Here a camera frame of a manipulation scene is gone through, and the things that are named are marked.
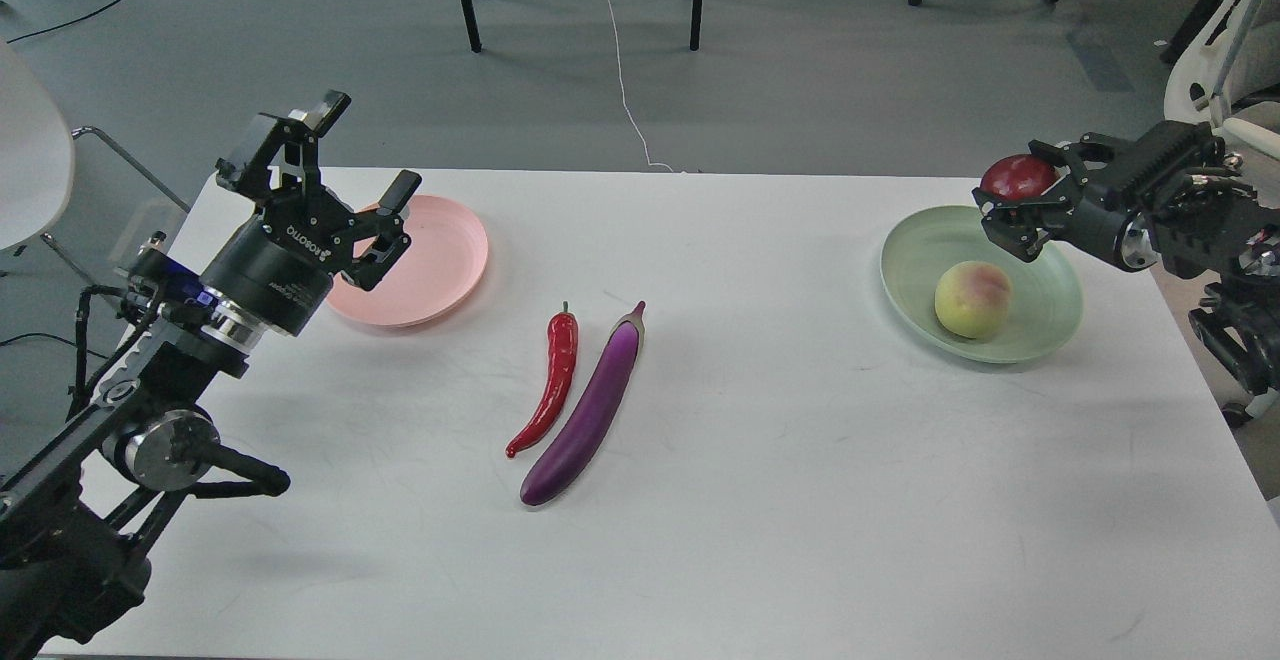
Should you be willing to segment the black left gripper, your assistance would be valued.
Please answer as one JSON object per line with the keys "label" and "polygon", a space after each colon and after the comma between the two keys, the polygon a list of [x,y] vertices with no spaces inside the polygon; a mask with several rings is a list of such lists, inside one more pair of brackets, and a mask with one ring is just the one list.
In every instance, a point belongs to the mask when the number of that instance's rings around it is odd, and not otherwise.
{"label": "black left gripper", "polygon": [[[333,287],[337,263],[348,285],[372,292],[411,246],[404,208],[422,178],[399,171],[374,208],[353,214],[321,182],[319,139],[351,104],[328,91],[311,110],[260,113],[228,159],[215,162],[221,189],[251,200],[253,214],[201,274],[224,301],[297,336]],[[333,237],[340,233],[347,249]]]}

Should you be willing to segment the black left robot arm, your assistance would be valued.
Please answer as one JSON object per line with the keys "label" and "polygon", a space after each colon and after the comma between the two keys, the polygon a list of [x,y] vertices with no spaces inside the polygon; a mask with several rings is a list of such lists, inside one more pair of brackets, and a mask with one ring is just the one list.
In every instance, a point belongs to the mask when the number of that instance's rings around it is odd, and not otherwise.
{"label": "black left robot arm", "polygon": [[5,659],[84,645],[141,605],[148,556],[184,501],[289,489],[284,469],[227,445],[201,397],[242,377],[265,333],[300,335],[334,287],[371,290],[411,246],[419,174],[399,171],[370,208],[324,185],[319,146],[347,107],[330,91],[311,110],[252,119],[214,173],[251,212],[205,269],[155,235],[118,285],[82,292],[78,344],[96,297],[125,333],[97,368],[78,356],[61,428],[3,477]]}

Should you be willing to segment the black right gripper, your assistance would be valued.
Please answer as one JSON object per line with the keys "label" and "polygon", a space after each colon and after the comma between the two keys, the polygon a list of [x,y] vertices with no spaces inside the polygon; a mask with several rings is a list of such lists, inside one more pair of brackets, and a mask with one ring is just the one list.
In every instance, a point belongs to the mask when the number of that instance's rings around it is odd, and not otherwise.
{"label": "black right gripper", "polygon": [[1050,240],[1110,263],[1120,271],[1151,269],[1151,237],[1146,219],[1124,203],[1108,206],[1106,185],[1124,185],[1126,141],[1106,133],[1084,133],[1065,145],[1030,139],[1028,150],[1066,177],[1050,189],[1050,198],[1006,200],[972,191],[980,226],[993,246],[1032,263]]}

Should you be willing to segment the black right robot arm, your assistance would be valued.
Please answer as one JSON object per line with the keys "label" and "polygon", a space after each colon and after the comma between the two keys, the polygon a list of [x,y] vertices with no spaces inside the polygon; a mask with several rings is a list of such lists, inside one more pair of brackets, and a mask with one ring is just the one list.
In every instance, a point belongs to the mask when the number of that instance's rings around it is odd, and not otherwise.
{"label": "black right robot arm", "polygon": [[1028,150],[1059,178],[1024,198],[974,189],[992,244],[1027,263],[1060,240],[1124,272],[1215,272],[1188,313],[1194,336],[1249,395],[1277,390],[1277,210],[1208,123],[1164,119],[1138,139],[1085,133]]}

